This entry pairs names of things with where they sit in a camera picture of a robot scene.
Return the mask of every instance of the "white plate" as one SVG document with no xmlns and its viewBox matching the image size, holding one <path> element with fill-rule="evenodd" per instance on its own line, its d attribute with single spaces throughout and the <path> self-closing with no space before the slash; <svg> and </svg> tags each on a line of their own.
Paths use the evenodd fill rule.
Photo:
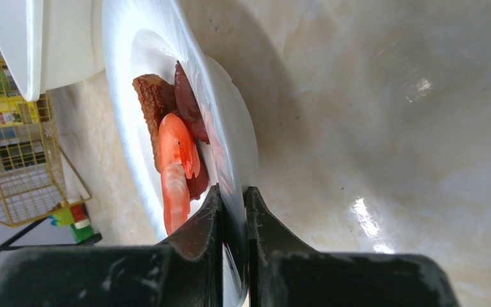
<svg viewBox="0 0 491 307">
<path fill-rule="evenodd" d="M 132 80 L 153 73 L 173 83 L 176 60 L 189 78 L 206 124 L 211 145 L 202 146 L 201 151 L 210 183 L 220 183 L 225 206 L 245 238 L 242 194 L 253 183 L 258 152 L 251 117 L 229 75 L 202 53 L 176 1 L 105 0 L 102 29 L 106 74 L 121 142 L 158 239 L 166 237 L 160 175 Z M 192 203 L 191 214 L 205 194 Z"/>
</svg>

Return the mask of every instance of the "table surface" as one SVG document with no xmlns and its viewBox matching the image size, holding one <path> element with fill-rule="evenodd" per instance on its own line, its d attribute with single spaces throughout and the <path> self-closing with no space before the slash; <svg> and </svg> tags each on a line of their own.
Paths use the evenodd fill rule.
<svg viewBox="0 0 491 307">
<path fill-rule="evenodd" d="M 257 186 L 291 231 L 430 256 L 464 306 L 491 306 L 491 3 L 182 2 L 244 96 Z M 154 243 L 104 73 L 54 102 L 104 243 Z"/>
</svg>

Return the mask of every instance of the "basket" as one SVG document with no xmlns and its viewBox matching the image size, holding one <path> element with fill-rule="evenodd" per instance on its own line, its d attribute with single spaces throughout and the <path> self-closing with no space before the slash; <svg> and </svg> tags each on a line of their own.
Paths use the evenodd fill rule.
<svg viewBox="0 0 491 307">
<path fill-rule="evenodd" d="M 20 226 L 87 200 L 66 201 L 62 156 L 69 162 L 59 147 L 51 96 L 25 101 L 0 53 L 1 224 Z"/>
</svg>

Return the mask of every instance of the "orange shrimp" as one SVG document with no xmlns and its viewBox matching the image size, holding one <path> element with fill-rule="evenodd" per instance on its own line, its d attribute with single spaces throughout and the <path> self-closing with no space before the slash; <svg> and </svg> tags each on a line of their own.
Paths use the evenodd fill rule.
<svg viewBox="0 0 491 307">
<path fill-rule="evenodd" d="M 187 179 L 200 174 L 195 142 L 182 120 L 167 114 L 159 126 L 159 167 L 161 169 L 164 226 L 166 233 L 178 229 L 191 212 Z"/>
</svg>

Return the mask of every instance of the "wire basket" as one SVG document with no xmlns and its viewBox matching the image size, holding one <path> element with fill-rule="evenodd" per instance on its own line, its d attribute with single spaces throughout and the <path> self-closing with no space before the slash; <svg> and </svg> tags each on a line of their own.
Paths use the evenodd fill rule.
<svg viewBox="0 0 491 307">
<path fill-rule="evenodd" d="M 20 226 L 69 206 L 62 155 L 49 93 L 25 101 L 0 53 L 1 224 Z"/>
</svg>

